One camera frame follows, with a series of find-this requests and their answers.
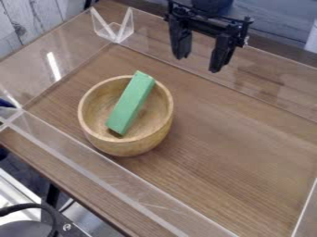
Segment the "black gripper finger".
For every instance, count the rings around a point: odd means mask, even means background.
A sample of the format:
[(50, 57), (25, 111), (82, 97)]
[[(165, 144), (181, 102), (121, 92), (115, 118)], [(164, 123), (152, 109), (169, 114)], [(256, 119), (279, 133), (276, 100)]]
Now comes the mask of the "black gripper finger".
[(188, 58), (192, 52), (192, 30), (189, 24), (177, 16), (169, 16), (170, 42), (178, 60)]
[(218, 73), (222, 67), (229, 63), (236, 47), (240, 45), (240, 38), (237, 35), (221, 33), (216, 36), (216, 46), (212, 51), (209, 62), (209, 71)]

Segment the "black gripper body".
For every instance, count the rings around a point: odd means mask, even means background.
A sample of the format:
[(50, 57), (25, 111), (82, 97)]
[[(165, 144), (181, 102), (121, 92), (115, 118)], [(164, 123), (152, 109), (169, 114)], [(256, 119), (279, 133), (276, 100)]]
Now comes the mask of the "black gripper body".
[(247, 46), (249, 26), (255, 20), (249, 16), (233, 18), (228, 15), (233, 2), (234, 0), (168, 0), (165, 20), (169, 22), (169, 16), (177, 16), (188, 22), (192, 31), (213, 38), (221, 33), (237, 35), (239, 46)]

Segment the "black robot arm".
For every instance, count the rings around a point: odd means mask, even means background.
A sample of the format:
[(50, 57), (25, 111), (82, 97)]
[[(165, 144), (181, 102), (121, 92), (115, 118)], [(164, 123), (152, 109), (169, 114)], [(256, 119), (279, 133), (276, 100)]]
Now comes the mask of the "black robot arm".
[(193, 32), (216, 39), (209, 71), (218, 73), (230, 62), (237, 47), (245, 47), (249, 27), (255, 20), (247, 16), (234, 19), (226, 15), (233, 0), (192, 0), (189, 4), (168, 0), (165, 21), (169, 23), (170, 44), (176, 58), (192, 53)]

